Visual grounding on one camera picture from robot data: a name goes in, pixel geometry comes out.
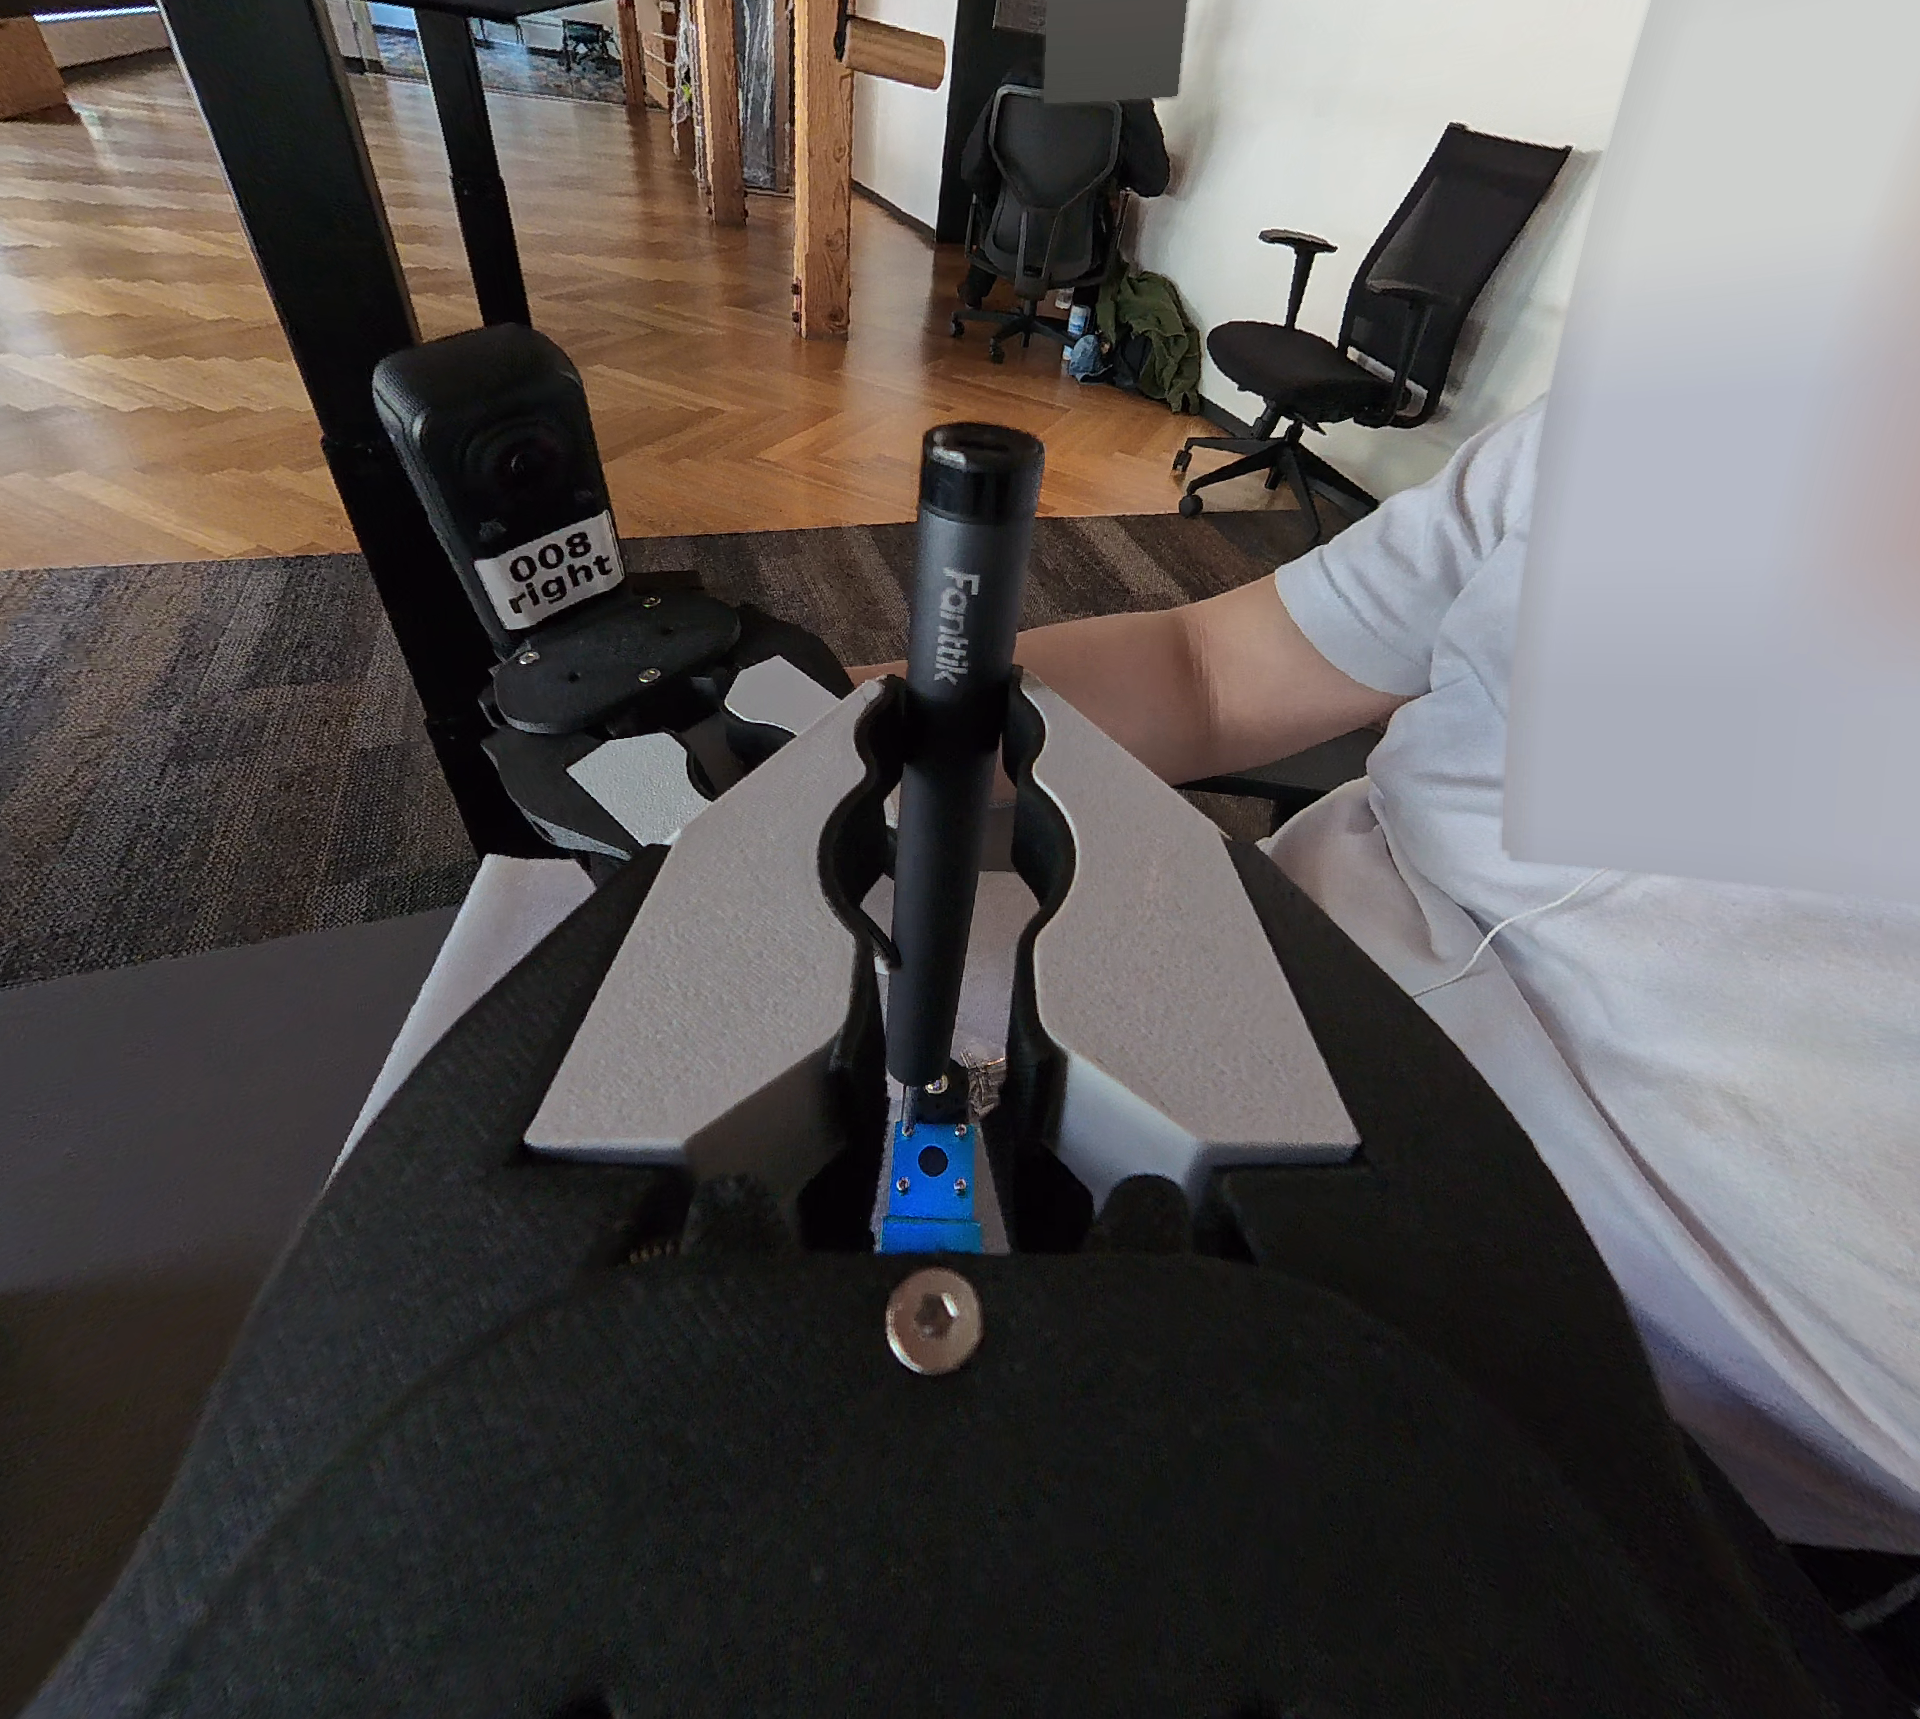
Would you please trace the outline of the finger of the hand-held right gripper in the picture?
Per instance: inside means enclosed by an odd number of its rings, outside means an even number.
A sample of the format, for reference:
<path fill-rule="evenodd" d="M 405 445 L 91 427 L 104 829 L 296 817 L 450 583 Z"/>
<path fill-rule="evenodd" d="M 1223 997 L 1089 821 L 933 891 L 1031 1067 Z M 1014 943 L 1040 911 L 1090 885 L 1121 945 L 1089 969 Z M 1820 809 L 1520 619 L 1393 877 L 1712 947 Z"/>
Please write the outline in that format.
<path fill-rule="evenodd" d="M 741 669 L 729 689 L 729 749 L 741 771 L 758 769 L 840 701 L 786 657 Z"/>
<path fill-rule="evenodd" d="M 636 845 L 673 845 L 687 823 L 711 803 L 694 783 L 693 753 L 671 731 L 619 737 L 591 749 L 566 767 Z"/>

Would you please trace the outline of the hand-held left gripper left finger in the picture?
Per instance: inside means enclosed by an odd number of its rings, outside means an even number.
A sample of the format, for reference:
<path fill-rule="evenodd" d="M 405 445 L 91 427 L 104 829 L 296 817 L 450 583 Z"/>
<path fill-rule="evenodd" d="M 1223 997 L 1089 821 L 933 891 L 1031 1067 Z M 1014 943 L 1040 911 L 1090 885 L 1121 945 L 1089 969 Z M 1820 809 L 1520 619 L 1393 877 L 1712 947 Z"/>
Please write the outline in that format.
<path fill-rule="evenodd" d="M 828 1065 L 868 951 L 828 897 L 828 819 L 868 779 L 870 679 L 674 841 L 525 1141 L 689 1171 L 818 1171 Z"/>

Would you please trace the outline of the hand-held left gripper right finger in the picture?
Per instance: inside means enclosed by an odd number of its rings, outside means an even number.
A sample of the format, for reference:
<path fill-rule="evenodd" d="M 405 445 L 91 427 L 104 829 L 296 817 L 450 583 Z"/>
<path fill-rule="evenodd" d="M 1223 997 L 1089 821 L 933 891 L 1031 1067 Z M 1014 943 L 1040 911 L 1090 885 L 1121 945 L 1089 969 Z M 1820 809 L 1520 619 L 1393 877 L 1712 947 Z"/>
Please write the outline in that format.
<path fill-rule="evenodd" d="M 1065 1055 L 1049 1143 L 1071 1171 L 1333 1163 L 1360 1133 L 1225 835 L 1052 687 L 1029 773 L 1069 831 L 1065 899 L 1033 947 Z"/>

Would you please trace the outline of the black electric screwdriver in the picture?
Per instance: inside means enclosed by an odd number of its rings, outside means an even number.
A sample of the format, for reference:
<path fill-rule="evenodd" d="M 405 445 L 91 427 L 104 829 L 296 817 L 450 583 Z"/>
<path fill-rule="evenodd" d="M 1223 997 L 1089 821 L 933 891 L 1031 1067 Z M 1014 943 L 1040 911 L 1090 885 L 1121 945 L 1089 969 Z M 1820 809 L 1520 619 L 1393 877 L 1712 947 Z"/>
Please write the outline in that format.
<path fill-rule="evenodd" d="M 884 1043 L 890 1077 L 931 1123 L 969 1111 L 948 1057 L 1042 477 L 1031 433 L 924 435 Z"/>

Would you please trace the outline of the blue metal bracket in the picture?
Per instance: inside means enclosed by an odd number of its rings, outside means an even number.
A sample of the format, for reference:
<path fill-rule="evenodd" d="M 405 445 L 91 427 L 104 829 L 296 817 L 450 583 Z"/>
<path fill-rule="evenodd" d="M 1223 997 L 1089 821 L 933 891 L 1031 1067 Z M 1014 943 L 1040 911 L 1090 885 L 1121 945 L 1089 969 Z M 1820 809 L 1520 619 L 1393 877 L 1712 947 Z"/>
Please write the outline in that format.
<path fill-rule="evenodd" d="M 981 1253 L 981 1135 L 973 1121 L 901 1115 L 890 1125 L 877 1213 L 879 1253 Z"/>

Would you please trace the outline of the person's right forearm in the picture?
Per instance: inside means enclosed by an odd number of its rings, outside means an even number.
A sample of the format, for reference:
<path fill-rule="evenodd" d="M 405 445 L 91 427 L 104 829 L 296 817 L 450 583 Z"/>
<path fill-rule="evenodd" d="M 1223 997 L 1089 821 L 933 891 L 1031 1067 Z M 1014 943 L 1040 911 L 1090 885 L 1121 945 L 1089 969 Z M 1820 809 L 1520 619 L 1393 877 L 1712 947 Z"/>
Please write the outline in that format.
<path fill-rule="evenodd" d="M 1014 655 L 1173 785 L 1280 761 L 1405 703 L 1315 649 L 1274 577 L 1166 611 L 1027 629 Z"/>

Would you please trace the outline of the grey desk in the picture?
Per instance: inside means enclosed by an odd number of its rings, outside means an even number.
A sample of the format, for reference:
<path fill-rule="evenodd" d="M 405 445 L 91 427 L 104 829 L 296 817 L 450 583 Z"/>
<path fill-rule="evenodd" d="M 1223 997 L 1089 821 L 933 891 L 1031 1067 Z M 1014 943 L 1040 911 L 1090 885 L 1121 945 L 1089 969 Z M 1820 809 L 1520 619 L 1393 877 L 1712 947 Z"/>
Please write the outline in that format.
<path fill-rule="evenodd" d="M 169 1491 L 453 919 L 4 993 L 4 1715 Z"/>

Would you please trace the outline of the white foam sheet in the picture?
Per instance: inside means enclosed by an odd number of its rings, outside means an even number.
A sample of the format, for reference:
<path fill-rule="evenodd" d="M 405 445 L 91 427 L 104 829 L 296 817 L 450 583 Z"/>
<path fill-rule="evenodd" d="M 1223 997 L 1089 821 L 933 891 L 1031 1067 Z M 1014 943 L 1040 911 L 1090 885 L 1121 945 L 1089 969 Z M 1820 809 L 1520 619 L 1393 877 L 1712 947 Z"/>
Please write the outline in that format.
<path fill-rule="evenodd" d="M 432 1047 L 593 895 L 572 861 L 486 855 L 334 1159 L 339 1169 Z"/>

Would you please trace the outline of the person in white t-shirt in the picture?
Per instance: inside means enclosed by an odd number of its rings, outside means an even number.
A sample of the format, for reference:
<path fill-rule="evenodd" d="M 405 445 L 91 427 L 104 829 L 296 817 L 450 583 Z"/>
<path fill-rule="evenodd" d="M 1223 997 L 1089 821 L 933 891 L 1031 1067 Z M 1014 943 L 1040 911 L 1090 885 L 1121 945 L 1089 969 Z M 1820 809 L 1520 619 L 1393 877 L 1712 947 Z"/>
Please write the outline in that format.
<path fill-rule="evenodd" d="M 1532 1139 L 1764 1521 L 1916 1553 L 1916 907 L 1506 851 L 1544 411 L 1276 571 L 1313 647 L 1405 705 L 1269 851 Z"/>

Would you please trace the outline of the green jacket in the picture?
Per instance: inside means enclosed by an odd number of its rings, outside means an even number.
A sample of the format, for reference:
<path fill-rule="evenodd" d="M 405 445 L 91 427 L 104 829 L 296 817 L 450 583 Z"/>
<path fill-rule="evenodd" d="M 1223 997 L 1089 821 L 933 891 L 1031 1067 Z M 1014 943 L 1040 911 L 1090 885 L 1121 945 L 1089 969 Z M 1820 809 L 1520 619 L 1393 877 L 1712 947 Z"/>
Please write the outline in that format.
<path fill-rule="evenodd" d="M 1191 415 L 1201 409 L 1204 339 L 1174 283 L 1117 265 L 1095 307 L 1108 383 Z"/>

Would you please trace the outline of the round wooden peg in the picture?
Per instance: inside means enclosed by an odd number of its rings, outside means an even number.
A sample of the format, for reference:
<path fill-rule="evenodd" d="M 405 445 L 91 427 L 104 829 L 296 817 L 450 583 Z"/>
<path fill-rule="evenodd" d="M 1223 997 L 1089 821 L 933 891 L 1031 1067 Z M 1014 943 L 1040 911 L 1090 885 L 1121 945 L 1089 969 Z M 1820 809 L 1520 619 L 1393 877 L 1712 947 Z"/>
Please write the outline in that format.
<path fill-rule="evenodd" d="M 934 91 L 948 75 L 948 44 L 933 34 L 848 16 L 834 36 L 834 50 L 850 73 Z"/>

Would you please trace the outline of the black office chair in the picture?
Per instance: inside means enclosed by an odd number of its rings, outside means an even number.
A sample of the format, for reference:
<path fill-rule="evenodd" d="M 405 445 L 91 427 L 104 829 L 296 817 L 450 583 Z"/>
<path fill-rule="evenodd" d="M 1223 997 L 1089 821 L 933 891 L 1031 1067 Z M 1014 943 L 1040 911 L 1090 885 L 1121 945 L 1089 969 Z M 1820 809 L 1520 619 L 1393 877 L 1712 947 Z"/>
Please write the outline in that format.
<path fill-rule="evenodd" d="M 989 311 L 963 303 L 951 331 L 990 325 L 989 357 L 1005 359 L 1008 339 L 1034 333 L 1071 345 L 1067 321 L 1042 315 L 1054 291 L 1098 287 L 1117 245 L 1117 169 L 1124 113 L 1117 101 L 1049 103 L 1038 87 L 1005 85 L 987 109 L 987 151 L 998 171 L 993 205 L 973 199 L 971 265 L 1008 281 L 1018 307 Z"/>
<path fill-rule="evenodd" d="M 1357 267 L 1334 339 L 1302 331 L 1298 311 L 1315 259 L 1333 243 L 1273 227 L 1262 243 L 1294 253 L 1282 323 L 1226 321 L 1208 335 L 1208 355 L 1236 387 L 1260 395 L 1246 435 L 1191 435 L 1173 459 L 1185 473 L 1196 445 L 1236 459 L 1187 481 L 1179 511 L 1202 511 L 1215 483 L 1265 473 L 1266 489 L 1289 483 L 1313 539 L 1324 539 L 1322 491 L 1353 517 L 1378 501 L 1302 443 L 1306 431 L 1358 423 L 1415 429 L 1440 407 L 1463 331 L 1539 205 L 1570 147 L 1549 147 L 1449 125 L 1366 259 Z"/>

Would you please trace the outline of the thin wooden post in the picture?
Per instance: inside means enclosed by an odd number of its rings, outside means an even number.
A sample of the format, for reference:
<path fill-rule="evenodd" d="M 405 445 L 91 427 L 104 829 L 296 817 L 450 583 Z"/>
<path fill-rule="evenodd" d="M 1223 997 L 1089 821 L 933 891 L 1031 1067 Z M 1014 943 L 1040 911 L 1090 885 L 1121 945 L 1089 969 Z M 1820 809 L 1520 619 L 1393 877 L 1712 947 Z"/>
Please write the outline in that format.
<path fill-rule="evenodd" d="M 743 171 L 743 115 L 736 0 L 693 0 L 699 135 L 708 213 L 719 227 L 748 221 Z"/>

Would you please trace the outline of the thick wooden post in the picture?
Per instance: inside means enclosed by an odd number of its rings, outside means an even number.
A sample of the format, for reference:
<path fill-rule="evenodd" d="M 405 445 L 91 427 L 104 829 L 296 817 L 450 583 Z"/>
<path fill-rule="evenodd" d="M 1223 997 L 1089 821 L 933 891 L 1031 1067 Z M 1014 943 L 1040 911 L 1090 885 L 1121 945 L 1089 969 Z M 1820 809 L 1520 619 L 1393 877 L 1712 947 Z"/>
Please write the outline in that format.
<path fill-rule="evenodd" d="M 853 317 L 853 69 L 840 0 L 794 0 L 794 323 L 844 339 Z"/>

